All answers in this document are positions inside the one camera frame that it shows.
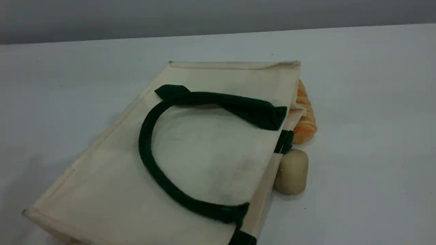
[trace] orange object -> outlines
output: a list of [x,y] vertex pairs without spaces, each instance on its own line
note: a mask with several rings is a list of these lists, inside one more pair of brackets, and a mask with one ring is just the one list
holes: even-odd
[[307,98],[306,88],[301,80],[298,81],[297,104],[307,109],[305,116],[302,116],[294,128],[294,144],[304,144],[311,140],[318,128],[315,123],[315,115],[313,113],[312,104]]

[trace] beige round object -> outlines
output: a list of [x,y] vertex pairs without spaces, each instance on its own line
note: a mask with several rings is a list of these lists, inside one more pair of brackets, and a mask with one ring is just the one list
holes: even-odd
[[306,188],[309,158],[302,150],[292,149],[283,155],[274,186],[285,195],[297,195]]

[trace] background wall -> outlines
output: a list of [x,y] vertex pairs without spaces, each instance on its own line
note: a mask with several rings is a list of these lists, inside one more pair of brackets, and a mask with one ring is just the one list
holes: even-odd
[[435,0],[2,0],[0,43],[436,22]]

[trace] white table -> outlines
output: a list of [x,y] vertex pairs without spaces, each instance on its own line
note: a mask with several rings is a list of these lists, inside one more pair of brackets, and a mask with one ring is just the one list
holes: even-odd
[[436,243],[436,24],[0,46],[0,243],[168,61],[300,60],[319,132],[306,192],[259,244]]

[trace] canvas bag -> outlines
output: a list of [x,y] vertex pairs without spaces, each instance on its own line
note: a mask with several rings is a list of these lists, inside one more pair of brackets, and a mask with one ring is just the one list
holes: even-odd
[[[154,90],[183,85],[192,92],[286,106],[290,113],[282,127],[292,130],[304,114],[296,104],[299,71],[298,62],[170,63],[24,215],[55,236],[85,243],[228,244],[234,224],[180,206],[156,184],[139,157],[141,124],[161,101]],[[152,149],[166,176],[188,195],[225,205],[250,202],[242,230],[256,233],[256,206],[262,209],[265,200],[253,199],[271,189],[271,178],[267,185],[259,183],[267,173],[275,175],[281,155],[273,151],[279,135],[280,130],[259,129],[219,106],[174,106],[160,116]]]

